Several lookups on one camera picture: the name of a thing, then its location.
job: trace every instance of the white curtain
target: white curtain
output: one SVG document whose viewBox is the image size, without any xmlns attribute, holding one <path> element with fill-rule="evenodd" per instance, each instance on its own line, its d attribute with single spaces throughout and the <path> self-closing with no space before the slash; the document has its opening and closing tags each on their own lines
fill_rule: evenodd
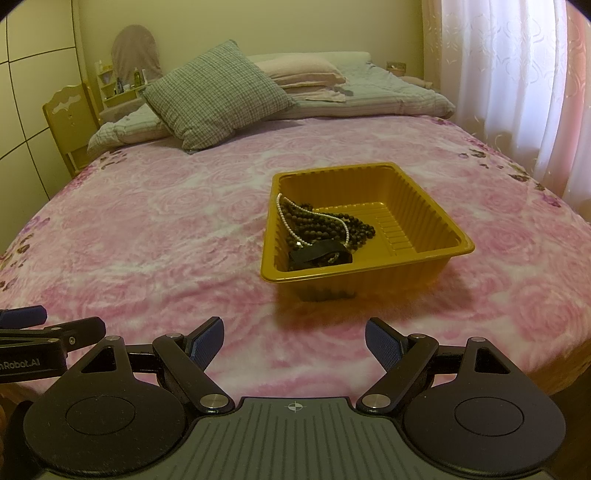
<svg viewBox="0 0 591 480">
<path fill-rule="evenodd" d="M 423 0 L 425 79 L 591 221 L 591 25 L 566 0 Z"/>
</svg>

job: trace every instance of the bead necklace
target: bead necklace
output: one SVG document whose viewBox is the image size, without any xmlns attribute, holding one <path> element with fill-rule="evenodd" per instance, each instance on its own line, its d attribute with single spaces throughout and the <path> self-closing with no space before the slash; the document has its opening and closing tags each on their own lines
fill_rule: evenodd
<svg viewBox="0 0 591 480">
<path fill-rule="evenodd" d="M 341 242 L 349 251 L 365 245 L 375 236 L 375 228 L 347 213 L 318 213 L 312 205 L 297 205 L 281 193 L 276 199 L 277 211 L 287 228 L 287 244 L 292 250 L 311 247 L 323 239 Z"/>
</svg>

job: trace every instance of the pink floral bedspread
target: pink floral bedspread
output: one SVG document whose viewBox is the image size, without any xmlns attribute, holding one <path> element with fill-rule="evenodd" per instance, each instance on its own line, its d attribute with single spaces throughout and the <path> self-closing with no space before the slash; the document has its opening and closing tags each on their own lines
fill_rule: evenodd
<svg viewBox="0 0 591 480">
<path fill-rule="evenodd" d="M 406 304 L 278 302 L 259 276 L 272 176 L 373 161 L 400 165 L 476 251 L 452 259 Z M 207 373 L 236 400 L 355 400 L 384 373 L 363 338 L 371 316 L 442 344 L 487 337 L 530 374 L 568 357 L 591 338 L 591 228 L 517 165 L 440 119 L 267 122 L 193 155 L 169 138 L 95 161 L 0 258 L 0 308 L 38 303 L 48 323 L 97 315 L 127 343 L 189 333 L 220 316 L 226 340 Z M 560 388 L 586 361 L 553 373 Z"/>
</svg>

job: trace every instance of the metal screw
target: metal screw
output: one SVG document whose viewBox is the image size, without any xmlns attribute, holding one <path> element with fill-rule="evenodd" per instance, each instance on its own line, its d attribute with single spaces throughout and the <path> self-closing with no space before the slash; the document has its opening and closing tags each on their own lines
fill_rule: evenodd
<svg viewBox="0 0 591 480">
<path fill-rule="evenodd" d="M 381 395 L 379 393 L 366 395 L 361 402 L 369 408 L 385 408 L 390 405 L 390 399 L 386 395 Z"/>
<path fill-rule="evenodd" d="M 217 410 L 218 408 L 223 408 L 228 405 L 230 401 L 225 395 L 219 393 L 210 393 L 209 395 L 201 397 L 199 402 L 206 408 L 213 408 Z"/>
</svg>

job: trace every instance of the orange plastic tray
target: orange plastic tray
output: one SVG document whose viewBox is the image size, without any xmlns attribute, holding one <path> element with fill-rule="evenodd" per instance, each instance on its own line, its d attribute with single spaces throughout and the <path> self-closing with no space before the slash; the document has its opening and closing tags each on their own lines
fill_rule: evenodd
<svg viewBox="0 0 591 480">
<path fill-rule="evenodd" d="M 353 253 L 353 263 L 290 272 L 279 193 L 316 212 L 356 216 L 376 235 Z M 472 240 L 394 163 L 317 168 L 273 177 L 261 276 L 311 301 L 407 291 L 432 283 L 451 257 L 473 250 Z"/>
</svg>

